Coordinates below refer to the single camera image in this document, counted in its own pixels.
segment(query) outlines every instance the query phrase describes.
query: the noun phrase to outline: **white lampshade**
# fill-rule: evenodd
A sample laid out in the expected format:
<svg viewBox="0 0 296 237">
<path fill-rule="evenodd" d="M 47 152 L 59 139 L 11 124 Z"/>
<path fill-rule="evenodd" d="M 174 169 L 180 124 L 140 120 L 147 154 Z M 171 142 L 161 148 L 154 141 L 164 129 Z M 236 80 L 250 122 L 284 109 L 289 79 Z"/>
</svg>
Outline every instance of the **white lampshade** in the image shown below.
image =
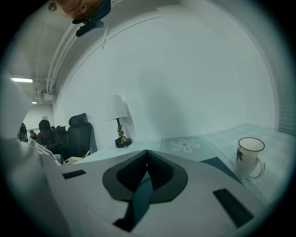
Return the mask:
<svg viewBox="0 0 296 237">
<path fill-rule="evenodd" d="M 124 104 L 120 95 L 112 95 L 107 100 L 107 120 L 127 117 Z"/>
</svg>

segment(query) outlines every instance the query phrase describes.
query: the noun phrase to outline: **white mug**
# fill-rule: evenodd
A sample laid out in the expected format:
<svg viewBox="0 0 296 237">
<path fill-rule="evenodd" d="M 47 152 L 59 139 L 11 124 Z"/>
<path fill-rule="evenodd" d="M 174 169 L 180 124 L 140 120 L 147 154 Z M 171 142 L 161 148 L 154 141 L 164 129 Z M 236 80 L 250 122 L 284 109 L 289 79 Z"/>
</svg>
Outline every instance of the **white mug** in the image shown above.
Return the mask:
<svg viewBox="0 0 296 237">
<path fill-rule="evenodd" d="M 265 164 L 260 156 L 260 153 L 264 150 L 264 148 L 265 144 L 257 138 L 245 137 L 239 140 L 234 169 L 234 173 L 238 178 L 257 179 L 264 173 Z M 258 162 L 261 165 L 259 175 L 251 175 Z"/>
</svg>

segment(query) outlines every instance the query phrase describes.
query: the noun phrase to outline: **black office chair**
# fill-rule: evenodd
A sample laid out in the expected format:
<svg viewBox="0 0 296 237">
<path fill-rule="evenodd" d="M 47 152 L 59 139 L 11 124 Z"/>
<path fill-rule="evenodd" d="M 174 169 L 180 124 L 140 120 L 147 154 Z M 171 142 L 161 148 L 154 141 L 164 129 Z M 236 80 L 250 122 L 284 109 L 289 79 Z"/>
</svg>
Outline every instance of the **black office chair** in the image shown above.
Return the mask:
<svg viewBox="0 0 296 237">
<path fill-rule="evenodd" d="M 69 125 L 68 153 L 70 157 L 83 157 L 90 150 L 92 125 L 85 113 L 70 118 Z"/>
<path fill-rule="evenodd" d="M 59 136 L 62 145 L 68 145 L 68 133 L 66 131 L 66 126 L 58 126 L 56 127 L 56 133 Z"/>
</svg>

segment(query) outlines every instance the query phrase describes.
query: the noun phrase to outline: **table lamp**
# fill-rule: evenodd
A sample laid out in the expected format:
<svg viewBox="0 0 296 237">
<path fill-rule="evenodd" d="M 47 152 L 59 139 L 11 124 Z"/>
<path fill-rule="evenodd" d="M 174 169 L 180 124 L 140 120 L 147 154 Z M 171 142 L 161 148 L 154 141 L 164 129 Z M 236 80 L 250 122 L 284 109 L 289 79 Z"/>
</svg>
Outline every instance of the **table lamp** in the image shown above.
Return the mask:
<svg viewBox="0 0 296 237">
<path fill-rule="evenodd" d="M 129 138 L 126 138 L 123 135 L 122 125 L 119 122 L 120 118 L 127 117 L 126 110 L 124 108 L 124 104 L 122 102 L 120 95 L 112 95 L 107 101 L 107 120 L 117 120 L 118 128 L 118 136 L 119 138 L 115 140 L 115 145 L 117 148 L 127 147 L 131 145 L 132 141 Z"/>
</svg>

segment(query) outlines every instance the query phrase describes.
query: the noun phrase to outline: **chair headrest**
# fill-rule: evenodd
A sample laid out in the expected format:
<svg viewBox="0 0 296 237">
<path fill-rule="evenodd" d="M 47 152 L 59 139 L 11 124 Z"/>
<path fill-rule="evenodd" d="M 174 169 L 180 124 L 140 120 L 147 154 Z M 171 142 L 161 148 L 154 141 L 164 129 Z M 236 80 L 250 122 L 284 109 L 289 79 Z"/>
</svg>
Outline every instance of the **chair headrest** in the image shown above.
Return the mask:
<svg viewBox="0 0 296 237">
<path fill-rule="evenodd" d="M 80 125 L 87 123 L 87 117 L 85 113 L 73 116 L 69 119 L 69 125 L 74 126 L 74 125 Z"/>
<path fill-rule="evenodd" d="M 64 134 L 64 133 L 67 133 L 66 131 L 66 126 L 63 126 L 63 127 L 59 127 L 56 129 L 56 133 L 57 134 Z"/>
</svg>

